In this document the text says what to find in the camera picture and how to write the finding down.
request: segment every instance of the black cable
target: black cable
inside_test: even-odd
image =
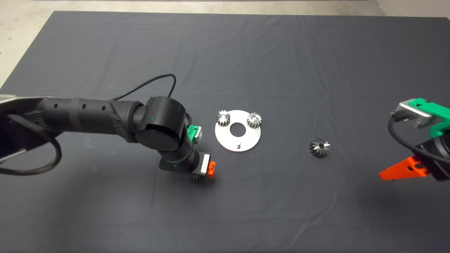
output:
[[[189,113],[186,113],[186,119],[188,119],[188,125],[186,126],[186,128],[189,128],[192,124],[192,118],[191,115],[189,115]]]
[[[26,129],[30,130],[34,134],[38,135],[42,139],[50,142],[56,151],[56,156],[51,160],[48,164],[31,170],[14,170],[14,169],[6,169],[6,168],[0,168],[0,174],[8,174],[8,175],[16,175],[16,176],[30,176],[30,175],[37,175],[42,174],[48,171],[51,171],[58,163],[61,161],[61,157],[63,156],[61,152],[61,146],[59,146],[58,141],[54,138],[49,136],[44,129],[42,129],[37,124],[23,118],[19,115],[8,115],[8,118],[10,118],[12,121],[19,123],[20,125],[24,126]]]
[[[394,131],[394,127],[393,127],[393,124],[394,124],[395,122],[400,121],[400,120],[401,120],[401,119],[400,119],[399,117],[397,117],[397,116],[392,116],[391,119],[389,120],[389,123],[387,124],[387,130],[389,131],[389,133],[391,134],[391,136],[392,136],[398,143],[400,143],[400,144],[401,144],[402,146],[404,146],[405,148],[411,150],[413,153],[420,154],[420,155],[422,155],[422,156],[424,156],[424,157],[427,157],[427,158],[429,158],[429,159],[431,159],[431,160],[435,160],[435,161],[440,162],[440,163],[447,163],[447,164],[450,164],[450,160],[449,160],[449,159],[445,159],[445,158],[443,158],[443,157],[441,157],[441,156],[434,155],[434,154],[432,154],[432,153],[430,153],[430,152],[427,152],[427,151],[425,151],[425,150],[423,150],[423,149],[421,149],[421,148],[418,148],[418,147],[416,147],[416,146],[414,146],[414,145],[411,145],[411,144],[409,144],[408,142],[404,141],[402,138],[400,138],[400,136],[398,136],[397,133]]]
[[[112,99],[110,99],[110,100],[119,100],[119,99],[121,99],[121,98],[123,98],[123,97],[125,97],[125,96],[128,96],[129,94],[131,94],[131,93],[137,91],[138,89],[140,89],[140,88],[146,86],[147,84],[149,84],[149,83],[151,83],[151,82],[153,82],[153,81],[156,81],[156,80],[158,80],[158,79],[165,78],[165,77],[173,77],[172,88],[170,89],[169,95],[167,95],[168,97],[170,97],[170,96],[172,96],[173,89],[175,89],[175,85],[176,85],[176,76],[175,76],[174,74],[164,74],[164,75],[160,75],[160,76],[154,77],[154,78],[152,78],[152,79],[150,79],[150,80],[148,80],[148,81],[145,81],[145,82],[139,84],[138,86],[136,86],[136,87],[134,87],[133,89],[131,89],[131,90],[125,92],[124,94],[119,95],[119,96],[117,96],[117,97],[114,97],[114,98],[112,98]]]

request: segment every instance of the center hole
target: center hole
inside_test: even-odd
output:
[[[229,131],[231,132],[232,135],[236,137],[241,137],[245,134],[245,127],[241,123],[234,123],[229,128]]]

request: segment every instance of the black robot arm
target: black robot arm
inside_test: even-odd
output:
[[[0,140],[6,144],[0,149],[0,162],[49,142],[30,131],[29,126],[34,125],[49,138],[65,131],[118,135],[157,150],[162,156],[161,169],[198,178],[207,174],[210,155],[194,149],[185,118],[182,104],[162,96],[151,97],[144,105],[138,101],[0,95]]]

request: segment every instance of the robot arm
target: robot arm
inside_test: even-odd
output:
[[[6,144],[0,149],[0,162],[66,131],[99,133],[157,150],[163,170],[213,177],[215,164],[209,161],[210,155],[194,149],[201,127],[186,127],[185,119],[184,106],[170,97],[151,97],[144,105],[138,101],[0,95],[0,138]],[[31,131],[30,126],[40,128],[48,138]]]
[[[398,104],[388,124],[391,136],[414,156],[379,173],[384,180],[424,177],[432,174],[438,181],[450,179],[450,109],[425,99],[410,99]],[[432,139],[413,146],[394,131],[395,122],[415,128],[430,127]]]

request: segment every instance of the green gripper part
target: green gripper part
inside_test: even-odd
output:
[[[190,139],[192,142],[194,142],[194,137],[195,137],[195,135],[197,134],[197,131],[198,131],[198,126],[190,125],[190,126],[188,127],[188,135],[189,135],[189,139]]]
[[[442,122],[431,126],[430,136],[432,138],[441,136],[446,130],[450,129],[450,109],[433,102],[428,102],[422,98],[414,99],[408,104],[442,119]]]

